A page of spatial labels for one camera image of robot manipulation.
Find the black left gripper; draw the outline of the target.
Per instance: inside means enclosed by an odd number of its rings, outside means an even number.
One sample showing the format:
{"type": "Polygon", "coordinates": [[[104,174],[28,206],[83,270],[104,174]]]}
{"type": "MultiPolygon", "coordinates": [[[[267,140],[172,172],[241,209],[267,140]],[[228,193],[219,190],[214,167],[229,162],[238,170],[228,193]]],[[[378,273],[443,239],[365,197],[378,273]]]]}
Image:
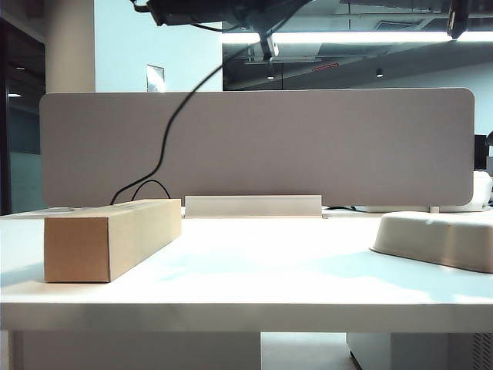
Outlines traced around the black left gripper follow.
{"type": "Polygon", "coordinates": [[[252,30],[273,34],[293,17],[316,17],[332,13],[332,1],[148,1],[148,11],[157,25],[192,25],[211,22],[240,24],[252,16],[252,30]]]}

